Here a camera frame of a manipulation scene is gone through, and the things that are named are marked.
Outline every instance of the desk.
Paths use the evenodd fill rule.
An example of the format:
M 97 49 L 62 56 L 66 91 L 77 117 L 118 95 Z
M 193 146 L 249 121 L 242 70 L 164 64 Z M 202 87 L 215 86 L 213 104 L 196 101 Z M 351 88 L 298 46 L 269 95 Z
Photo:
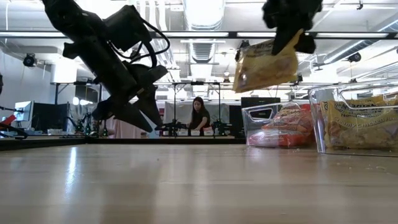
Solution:
M 396 158 L 131 144 L 0 157 L 3 223 L 398 223 Z

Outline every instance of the food bag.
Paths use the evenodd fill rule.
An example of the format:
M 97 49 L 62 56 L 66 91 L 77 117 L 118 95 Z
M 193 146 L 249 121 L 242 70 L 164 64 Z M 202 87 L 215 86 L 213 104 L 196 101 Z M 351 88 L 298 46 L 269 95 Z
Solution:
M 242 93 L 295 81 L 299 62 L 294 46 L 302 33 L 303 30 L 299 30 L 277 55 L 271 54 L 274 40 L 241 49 L 233 90 Z
M 322 102 L 327 147 L 381 149 L 396 147 L 398 143 L 398 113 L 394 108 L 370 108 L 396 105 L 396 100 L 384 101 L 383 96 L 344 102 Z
M 248 137 L 248 144 L 263 147 L 295 147 L 315 141 L 309 105 L 282 108 L 262 130 Z

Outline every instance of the fluorescent light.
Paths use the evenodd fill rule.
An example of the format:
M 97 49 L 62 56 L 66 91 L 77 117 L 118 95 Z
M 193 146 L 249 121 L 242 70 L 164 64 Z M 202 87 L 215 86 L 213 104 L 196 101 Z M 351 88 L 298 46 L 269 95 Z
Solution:
M 324 7 L 322 11 L 343 11 L 343 10 L 356 10 L 359 7 L 359 5 L 347 5 L 347 4 L 341 4 L 338 6 L 333 6 L 333 7 Z M 369 6 L 367 4 L 363 5 L 363 9 L 396 9 L 396 7 L 384 7 L 384 6 Z
M 0 32 L 2 38 L 67 38 L 61 32 Z
M 388 34 L 386 33 L 318 33 L 317 37 L 329 37 L 329 38 L 385 38 Z
M 79 105 L 79 98 L 73 97 L 72 103 L 73 103 L 73 105 Z
M 182 44 L 225 44 L 225 40 L 180 40 Z
M 268 37 L 274 38 L 276 35 L 275 32 L 238 32 L 238 37 Z
M 163 32 L 166 37 L 227 37 L 227 32 Z

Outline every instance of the clear plastic bin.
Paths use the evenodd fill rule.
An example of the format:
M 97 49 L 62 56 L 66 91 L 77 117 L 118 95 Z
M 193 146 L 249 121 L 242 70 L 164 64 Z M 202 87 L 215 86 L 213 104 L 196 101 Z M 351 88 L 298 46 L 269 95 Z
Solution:
M 298 147 L 315 142 L 310 105 L 273 103 L 242 109 L 248 146 Z
M 318 152 L 398 156 L 398 79 L 308 91 Z

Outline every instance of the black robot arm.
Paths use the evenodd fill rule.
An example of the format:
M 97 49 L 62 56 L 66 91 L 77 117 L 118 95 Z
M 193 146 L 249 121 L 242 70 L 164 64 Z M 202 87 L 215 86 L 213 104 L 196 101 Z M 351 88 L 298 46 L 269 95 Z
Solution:
M 153 83 L 168 72 L 165 67 L 157 65 L 156 60 L 156 54 L 170 47 L 166 36 L 143 20 L 134 6 L 124 6 L 108 18 L 101 19 L 92 12 L 84 11 L 74 0 L 43 0 L 43 3 L 54 28 L 73 41 L 72 44 L 65 43 L 63 56 L 70 59 L 80 57 L 96 76 L 95 82 L 101 83 L 111 95 L 98 103 L 93 112 L 94 119 L 114 116 L 150 132 L 152 128 L 142 112 L 156 125 L 161 125 Z M 167 41 L 166 49 L 154 52 L 145 24 Z M 139 42 L 140 46 L 146 47 L 148 55 L 127 57 L 130 62 L 119 59 L 118 49 L 125 52 Z M 151 67 L 132 64 L 148 56 L 152 60 Z M 130 104 L 129 101 L 135 96 L 138 100 Z
M 276 28 L 272 54 L 277 55 L 300 30 L 310 30 L 316 13 L 322 11 L 323 0 L 268 0 L 262 10 L 263 20 L 270 29 Z M 312 36 L 303 33 L 295 46 L 296 51 L 307 54 L 316 49 Z

